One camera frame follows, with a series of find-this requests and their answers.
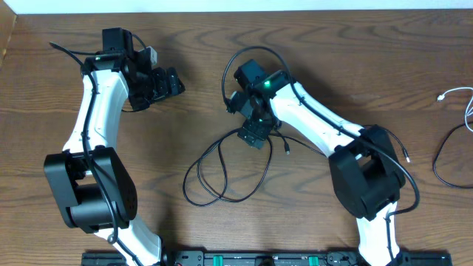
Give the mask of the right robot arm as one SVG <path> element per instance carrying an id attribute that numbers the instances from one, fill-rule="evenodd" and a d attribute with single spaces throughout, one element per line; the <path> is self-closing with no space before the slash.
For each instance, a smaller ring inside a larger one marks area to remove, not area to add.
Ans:
<path id="1" fill-rule="evenodd" d="M 406 179 L 387 133 L 339 117 L 286 72 L 269 75 L 255 60 L 234 78 L 242 89 L 230 97 L 230 110 L 245 117 L 239 138 L 260 149 L 281 123 L 303 134 L 327 157 L 335 195 L 356 218 L 361 258 L 369 265 L 400 265 L 393 213 Z"/>

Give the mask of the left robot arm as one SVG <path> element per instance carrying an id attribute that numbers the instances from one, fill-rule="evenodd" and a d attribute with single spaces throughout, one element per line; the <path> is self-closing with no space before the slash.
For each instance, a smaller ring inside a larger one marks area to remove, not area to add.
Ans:
<path id="1" fill-rule="evenodd" d="M 135 184 L 115 149 L 124 103 L 140 112 L 185 86 L 175 68 L 157 66 L 152 47 L 136 50 L 135 39 L 121 27 L 105 29 L 102 50 L 84 60 L 51 43 L 78 62 L 84 93 L 72 134 L 60 153 L 46 156 L 44 173 L 68 227 L 105 239 L 127 265 L 173 265 L 163 240 L 138 215 Z"/>

